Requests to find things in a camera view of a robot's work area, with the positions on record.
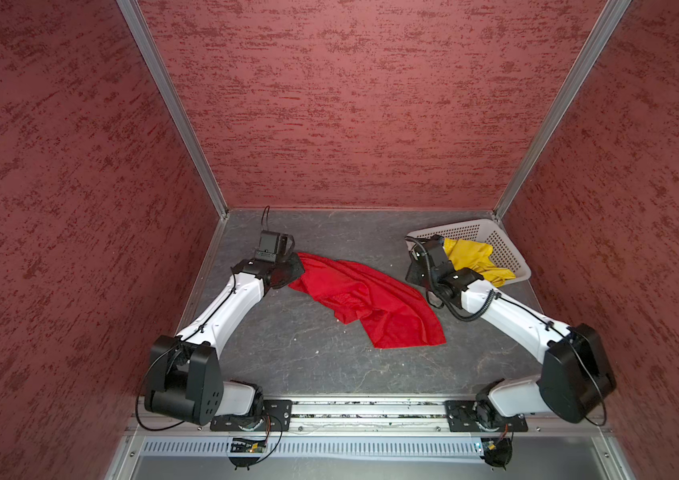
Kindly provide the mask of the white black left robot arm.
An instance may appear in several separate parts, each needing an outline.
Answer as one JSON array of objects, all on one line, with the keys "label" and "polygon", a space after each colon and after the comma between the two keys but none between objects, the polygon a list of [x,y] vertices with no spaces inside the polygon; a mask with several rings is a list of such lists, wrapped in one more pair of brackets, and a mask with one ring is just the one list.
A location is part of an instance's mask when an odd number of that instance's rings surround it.
[{"label": "white black left robot arm", "polygon": [[137,410],[207,426],[217,417],[237,417],[258,425],[265,416],[263,393],[255,384],[226,381],[220,357],[249,312],[272,289],[284,288],[305,273],[298,254],[277,262],[243,260],[213,303],[176,336],[152,345],[141,382]]}]

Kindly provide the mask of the red shorts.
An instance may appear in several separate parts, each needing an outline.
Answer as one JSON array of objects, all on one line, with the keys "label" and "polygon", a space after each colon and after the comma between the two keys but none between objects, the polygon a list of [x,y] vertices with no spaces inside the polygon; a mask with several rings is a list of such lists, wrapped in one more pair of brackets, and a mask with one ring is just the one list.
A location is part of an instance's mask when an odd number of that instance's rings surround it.
[{"label": "red shorts", "polygon": [[399,349],[447,343],[441,321],[413,287],[367,265],[301,252],[305,273],[291,284],[334,312],[359,321],[373,347]]}]

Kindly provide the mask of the white plastic laundry basket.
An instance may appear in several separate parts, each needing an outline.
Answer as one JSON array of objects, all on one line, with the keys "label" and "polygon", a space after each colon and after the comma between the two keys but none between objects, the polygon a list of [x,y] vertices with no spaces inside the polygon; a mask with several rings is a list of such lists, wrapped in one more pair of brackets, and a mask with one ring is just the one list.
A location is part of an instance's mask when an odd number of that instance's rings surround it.
[{"label": "white plastic laundry basket", "polygon": [[531,269],[525,262],[525,258],[521,255],[519,249],[513,245],[513,242],[509,240],[501,226],[491,219],[462,221],[409,232],[409,236],[417,238],[430,238],[433,235],[491,245],[493,247],[493,252],[489,256],[491,262],[495,266],[511,270],[515,274],[515,279],[509,280],[507,284],[531,279]]}]

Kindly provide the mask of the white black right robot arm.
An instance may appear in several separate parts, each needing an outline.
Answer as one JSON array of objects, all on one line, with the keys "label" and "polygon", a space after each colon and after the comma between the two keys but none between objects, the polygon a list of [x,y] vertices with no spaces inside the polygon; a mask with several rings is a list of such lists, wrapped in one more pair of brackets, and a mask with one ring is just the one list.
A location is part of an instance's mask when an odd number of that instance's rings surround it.
[{"label": "white black right robot arm", "polygon": [[447,259],[411,254],[407,281],[425,288],[455,319],[483,320],[527,350],[538,374],[501,379],[483,388],[467,414],[485,432],[496,432],[529,414],[551,413],[577,424],[617,389],[601,336],[589,325],[553,320],[509,297],[479,273],[457,270]]}]

